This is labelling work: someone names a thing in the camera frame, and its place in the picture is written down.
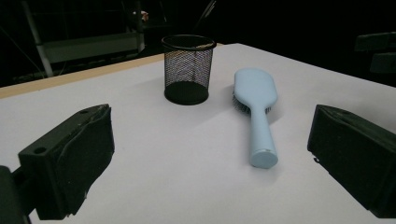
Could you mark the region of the grey metal shelf beam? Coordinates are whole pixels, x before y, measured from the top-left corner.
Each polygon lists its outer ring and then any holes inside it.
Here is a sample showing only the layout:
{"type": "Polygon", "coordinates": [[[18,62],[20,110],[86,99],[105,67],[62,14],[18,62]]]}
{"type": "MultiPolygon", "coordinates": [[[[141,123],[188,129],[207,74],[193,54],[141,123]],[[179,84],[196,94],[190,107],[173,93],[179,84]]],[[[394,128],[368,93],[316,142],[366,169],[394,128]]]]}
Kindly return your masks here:
{"type": "Polygon", "coordinates": [[[59,63],[145,47],[144,35],[140,33],[122,33],[100,35],[43,43],[42,58],[49,63],[59,63]]]}

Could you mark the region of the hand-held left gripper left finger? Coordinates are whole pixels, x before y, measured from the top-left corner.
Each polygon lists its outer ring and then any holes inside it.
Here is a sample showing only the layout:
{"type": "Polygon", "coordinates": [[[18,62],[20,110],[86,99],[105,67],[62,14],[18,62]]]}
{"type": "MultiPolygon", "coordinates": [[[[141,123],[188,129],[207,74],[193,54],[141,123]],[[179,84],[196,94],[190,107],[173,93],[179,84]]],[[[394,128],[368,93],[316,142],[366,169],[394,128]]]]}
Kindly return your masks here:
{"type": "Polygon", "coordinates": [[[78,111],[19,153],[23,211],[42,220],[76,214],[114,151],[111,107],[78,111]]]}

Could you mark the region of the thin black stand rod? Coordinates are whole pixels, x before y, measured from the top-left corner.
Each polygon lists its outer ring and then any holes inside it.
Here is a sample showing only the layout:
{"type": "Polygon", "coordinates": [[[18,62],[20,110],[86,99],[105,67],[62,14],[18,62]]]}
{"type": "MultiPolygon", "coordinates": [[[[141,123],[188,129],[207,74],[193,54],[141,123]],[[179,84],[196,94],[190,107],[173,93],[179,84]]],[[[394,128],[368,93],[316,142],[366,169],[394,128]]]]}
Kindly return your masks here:
{"type": "Polygon", "coordinates": [[[211,14],[212,10],[215,8],[217,0],[210,0],[209,3],[206,5],[205,10],[201,14],[199,20],[195,23],[193,27],[193,31],[198,30],[206,21],[208,16],[211,14]]]}

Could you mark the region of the light blue hairbrush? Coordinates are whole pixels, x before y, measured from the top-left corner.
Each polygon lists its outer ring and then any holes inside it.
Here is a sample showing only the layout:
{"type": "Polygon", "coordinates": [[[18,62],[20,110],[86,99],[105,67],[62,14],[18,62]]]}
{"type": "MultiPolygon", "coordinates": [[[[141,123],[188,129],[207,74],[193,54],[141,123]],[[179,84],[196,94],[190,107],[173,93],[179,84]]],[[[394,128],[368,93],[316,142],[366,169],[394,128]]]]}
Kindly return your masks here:
{"type": "Polygon", "coordinates": [[[276,85],[271,75],[258,68],[243,68],[234,74],[233,98],[250,114],[249,162],[270,169],[278,162],[267,113],[276,103],[276,85]]]}

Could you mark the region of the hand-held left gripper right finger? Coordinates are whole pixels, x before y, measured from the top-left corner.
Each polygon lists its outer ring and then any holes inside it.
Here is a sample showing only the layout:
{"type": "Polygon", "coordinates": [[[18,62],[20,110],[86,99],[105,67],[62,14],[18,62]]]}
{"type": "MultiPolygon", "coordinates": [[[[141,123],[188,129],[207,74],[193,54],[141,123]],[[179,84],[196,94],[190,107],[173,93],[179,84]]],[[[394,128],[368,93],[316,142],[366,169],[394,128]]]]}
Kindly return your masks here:
{"type": "Polygon", "coordinates": [[[317,105],[307,150],[365,209],[396,218],[396,134],[351,112],[317,105]]]}

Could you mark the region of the grey metal stand pole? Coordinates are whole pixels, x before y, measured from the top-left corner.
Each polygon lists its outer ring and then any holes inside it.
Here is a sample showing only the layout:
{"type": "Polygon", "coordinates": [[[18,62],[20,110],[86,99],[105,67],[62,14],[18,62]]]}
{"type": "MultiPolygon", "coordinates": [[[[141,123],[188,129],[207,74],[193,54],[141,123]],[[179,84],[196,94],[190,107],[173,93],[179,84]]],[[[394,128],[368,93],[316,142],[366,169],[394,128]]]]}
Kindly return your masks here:
{"type": "Polygon", "coordinates": [[[39,32],[38,32],[38,30],[36,28],[36,25],[35,25],[33,14],[32,14],[32,12],[31,12],[31,10],[29,8],[29,5],[28,5],[27,1],[26,0],[22,0],[21,1],[21,6],[23,8],[23,12],[24,12],[24,15],[25,15],[25,17],[27,19],[29,28],[30,28],[32,36],[33,36],[33,39],[35,41],[35,47],[36,47],[36,50],[37,50],[38,55],[40,57],[40,60],[41,60],[41,62],[43,64],[43,67],[44,67],[44,70],[46,72],[46,75],[47,75],[47,77],[53,77],[53,71],[52,71],[52,67],[51,67],[49,58],[47,57],[44,45],[43,45],[43,43],[41,41],[39,32]]]}

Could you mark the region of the black mesh pen holder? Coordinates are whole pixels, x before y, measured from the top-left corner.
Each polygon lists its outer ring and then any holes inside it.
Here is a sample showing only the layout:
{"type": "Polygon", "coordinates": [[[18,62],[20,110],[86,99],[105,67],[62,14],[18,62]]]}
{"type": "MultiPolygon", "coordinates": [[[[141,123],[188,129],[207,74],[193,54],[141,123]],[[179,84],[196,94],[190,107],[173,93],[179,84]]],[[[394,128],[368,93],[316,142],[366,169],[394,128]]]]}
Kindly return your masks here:
{"type": "Polygon", "coordinates": [[[164,96],[178,105],[198,105],[209,96],[213,50],[217,43],[201,35],[169,35],[162,39],[164,96]]]}

